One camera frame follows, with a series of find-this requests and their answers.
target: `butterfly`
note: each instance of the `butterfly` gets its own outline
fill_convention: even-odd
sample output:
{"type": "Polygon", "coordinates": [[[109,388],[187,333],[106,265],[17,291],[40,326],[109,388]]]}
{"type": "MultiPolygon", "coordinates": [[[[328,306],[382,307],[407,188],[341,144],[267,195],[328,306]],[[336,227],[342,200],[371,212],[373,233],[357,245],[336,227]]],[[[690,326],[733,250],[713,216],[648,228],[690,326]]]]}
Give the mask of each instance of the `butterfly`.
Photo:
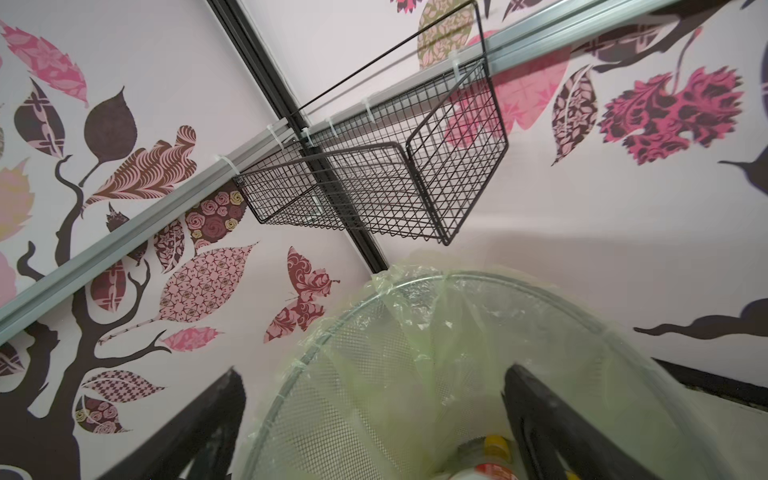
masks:
{"type": "Polygon", "coordinates": [[[314,300],[331,293],[331,286],[339,280],[331,280],[326,269],[312,270],[310,261],[291,247],[288,250],[288,277],[298,297],[275,316],[264,333],[264,343],[288,336],[296,328],[302,331],[325,313],[322,305],[314,300]]]}

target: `zip tie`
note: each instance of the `zip tie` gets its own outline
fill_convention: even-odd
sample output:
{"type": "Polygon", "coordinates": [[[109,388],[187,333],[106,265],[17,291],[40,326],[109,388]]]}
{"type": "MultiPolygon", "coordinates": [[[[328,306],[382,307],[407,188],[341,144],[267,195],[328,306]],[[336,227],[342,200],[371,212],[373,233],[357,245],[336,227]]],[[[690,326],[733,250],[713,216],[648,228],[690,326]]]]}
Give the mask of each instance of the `zip tie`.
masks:
{"type": "Polygon", "coordinates": [[[453,63],[453,77],[456,79],[456,83],[462,79],[462,76],[459,74],[458,71],[458,52],[456,50],[451,50],[448,53],[448,58],[451,59],[451,63],[453,63]]]}
{"type": "Polygon", "coordinates": [[[373,113],[371,113],[371,102],[368,100],[368,97],[362,98],[362,104],[366,106],[366,110],[368,111],[368,119],[371,120],[372,124],[375,124],[376,119],[373,117],[373,113]]]}
{"type": "Polygon", "coordinates": [[[285,150],[286,148],[283,146],[283,142],[281,142],[280,139],[275,134],[275,129],[272,126],[272,124],[267,125],[266,129],[270,131],[273,137],[275,137],[275,141],[277,142],[278,145],[280,145],[280,150],[285,150]]]}
{"type": "Polygon", "coordinates": [[[310,147],[314,147],[315,144],[312,143],[312,138],[310,137],[310,128],[309,127],[302,128],[301,133],[303,133],[306,139],[310,141],[310,147]]]}
{"type": "Polygon", "coordinates": [[[232,167],[232,170],[235,170],[235,174],[236,175],[240,175],[240,171],[237,170],[237,167],[235,166],[235,164],[232,163],[232,160],[230,160],[229,158],[227,158],[227,157],[225,157],[223,155],[217,155],[216,156],[216,160],[223,160],[223,161],[227,162],[230,165],[230,167],[232,167]]]}
{"type": "Polygon", "coordinates": [[[333,122],[331,121],[330,117],[326,117],[326,121],[328,122],[328,125],[331,127],[331,132],[333,132],[333,136],[338,138],[339,134],[336,133],[336,129],[333,127],[333,122]]]}

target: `wire basket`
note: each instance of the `wire basket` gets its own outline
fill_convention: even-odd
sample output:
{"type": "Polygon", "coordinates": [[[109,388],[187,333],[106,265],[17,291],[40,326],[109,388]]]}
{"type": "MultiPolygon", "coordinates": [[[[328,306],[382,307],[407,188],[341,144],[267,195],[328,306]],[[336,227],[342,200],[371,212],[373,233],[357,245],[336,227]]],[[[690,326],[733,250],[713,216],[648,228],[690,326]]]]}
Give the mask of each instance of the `wire basket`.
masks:
{"type": "Polygon", "coordinates": [[[508,149],[483,52],[235,177],[258,221],[451,243],[508,149]]]}

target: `black baseboard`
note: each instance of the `black baseboard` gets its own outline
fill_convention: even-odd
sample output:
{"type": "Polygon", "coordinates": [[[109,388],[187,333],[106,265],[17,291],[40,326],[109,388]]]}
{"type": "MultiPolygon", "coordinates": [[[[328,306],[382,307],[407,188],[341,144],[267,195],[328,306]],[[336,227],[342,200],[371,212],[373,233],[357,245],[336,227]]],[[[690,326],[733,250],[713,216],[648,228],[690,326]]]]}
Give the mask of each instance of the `black baseboard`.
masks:
{"type": "Polygon", "coordinates": [[[678,382],[711,395],[768,410],[768,388],[654,359],[678,382]]]}

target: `metal mesh basket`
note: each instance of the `metal mesh basket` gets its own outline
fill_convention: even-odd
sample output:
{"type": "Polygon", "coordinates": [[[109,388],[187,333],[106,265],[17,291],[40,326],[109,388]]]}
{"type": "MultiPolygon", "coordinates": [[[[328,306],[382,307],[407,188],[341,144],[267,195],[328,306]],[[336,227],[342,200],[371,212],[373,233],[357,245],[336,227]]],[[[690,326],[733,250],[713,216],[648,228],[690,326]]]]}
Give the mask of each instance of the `metal mesh basket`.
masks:
{"type": "Polygon", "coordinates": [[[235,177],[259,222],[445,245],[508,148],[485,54],[305,140],[235,177]]]}

